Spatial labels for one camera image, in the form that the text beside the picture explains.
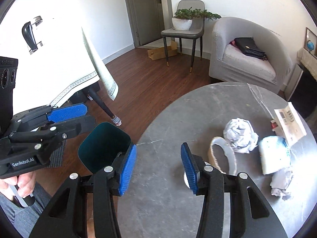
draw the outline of camera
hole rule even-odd
[[[0,56],[0,135],[3,135],[13,117],[13,89],[15,88],[18,59]]]

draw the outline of globe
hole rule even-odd
[[[313,42],[311,42],[310,40],[307,41],[307,47],[310,51],[313,51],[315,48],[315,45]]]

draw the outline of round table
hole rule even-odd
[[[213,137],[233,118],[249,120],[259,140],[274,135],[271,114],[287,102],[272,92],[244,83],[217,83],[201,87],[168,106],[146,129],[137,144],[137,161],[126,194],[118,202],[122,237],[196,237],[203,196],[184,183],[180,147],[208,161]],[[317,202],[317,145],[305,121],[307,135],[291,147],[294,167],[292,197],[270,194],[272,175],[262,174],[258,148],[236,153],[237,172],[253,179],[280,219],[288,237],[301,228]],[[223,237],[229,237],[229,200],[225,194]]]

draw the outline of wastebasket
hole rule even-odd
[[[128,134],[109,122],[103,122],[80,145],[78,157],[95,174],[105,166],[110,166],[118,153],[126,153],[130,144]]]

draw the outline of human hand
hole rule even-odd
[[[3,190],[8,189],[9,185],[18,185],[18,194],[22,198],[29,196],[35,187],[35,172],[29,172],[22,174],[17,178],[16,176],[10,177],[7,179],[0,179],[0,190],[3,193]]]

